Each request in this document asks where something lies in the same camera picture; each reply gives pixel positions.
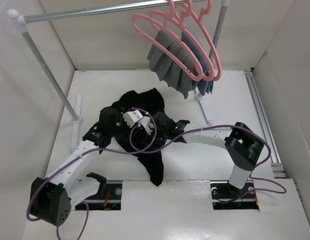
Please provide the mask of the black t shirt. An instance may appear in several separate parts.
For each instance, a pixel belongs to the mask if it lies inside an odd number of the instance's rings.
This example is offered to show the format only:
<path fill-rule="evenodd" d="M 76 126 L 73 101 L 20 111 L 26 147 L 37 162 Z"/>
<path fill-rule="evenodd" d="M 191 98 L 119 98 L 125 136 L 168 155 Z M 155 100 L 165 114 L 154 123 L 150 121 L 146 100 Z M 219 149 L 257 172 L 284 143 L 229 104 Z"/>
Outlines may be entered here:
<path fill-rule="evenodd" d="M 132 108 L 138 108 L 147 111 L 153 117 L 157 112 L 164 112 L 165 103 L 161 93 L 156 88 L 153 88 L 141 93 L 131 90 L 108 107 L 117 109 L 122 116 Z M 111 143 L 111 140 L 115 139 L 120 147 L 128 153 L 132 153 L 145 167 L 151 183 L 157 187 L 160 186 L 164 177 L 161 147 L 151 147 L 157 135 L 157 128 L 153 130 L 151 135 L 148 135 L 142 128 L 131 130 L 125 122 L 124 126 L 125 129 L 121 134 L 108 136 L 98 132 L 97 121 L 84 135 L 83 139 L 94 142 L 100 149 L 106 148 Z"/>

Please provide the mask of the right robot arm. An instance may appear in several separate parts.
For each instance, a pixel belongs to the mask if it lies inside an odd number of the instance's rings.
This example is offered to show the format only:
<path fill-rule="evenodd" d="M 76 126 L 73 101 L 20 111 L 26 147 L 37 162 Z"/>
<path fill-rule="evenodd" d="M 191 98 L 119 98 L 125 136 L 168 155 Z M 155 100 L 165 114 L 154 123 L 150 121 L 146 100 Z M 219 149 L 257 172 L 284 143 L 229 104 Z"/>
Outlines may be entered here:
<path fill-rule="evenodd" d="M 174 143 L 203 144 L 226 150 L 234 163 L 226 191 L 232 197 L 243 193 L 244 185 L 256 168 L 266 145 L 247 125 L 236 122 L 234 125 L 200 127 L 188 120 L 174 122 L 163 112 L 157 112 L 153 118 L 157 126 L 157 139 L 163 143 L 170 140 Z"/>

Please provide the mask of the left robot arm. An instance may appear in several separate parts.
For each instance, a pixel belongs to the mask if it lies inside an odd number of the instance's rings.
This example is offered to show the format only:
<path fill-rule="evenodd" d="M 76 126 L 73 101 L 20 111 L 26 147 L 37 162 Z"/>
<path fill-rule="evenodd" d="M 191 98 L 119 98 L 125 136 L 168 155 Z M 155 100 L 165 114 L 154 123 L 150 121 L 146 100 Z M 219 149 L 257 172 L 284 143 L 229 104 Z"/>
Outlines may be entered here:
<path fill-rule="evenodd" d="M 68 159 L 45 178 L 36 178 L 31 185 L 27 207 L 29 221 L 44 220 L 56 227 L 69 217 L 70 211 L 86 198 L 101 198 L 106 193 L 107 179 L 91 172 L 80 182 L 78 176 L 111 143 L 111 139 L 126 129 L 119 110 L 106 107 L 99 120 L 83 136 Z"/>

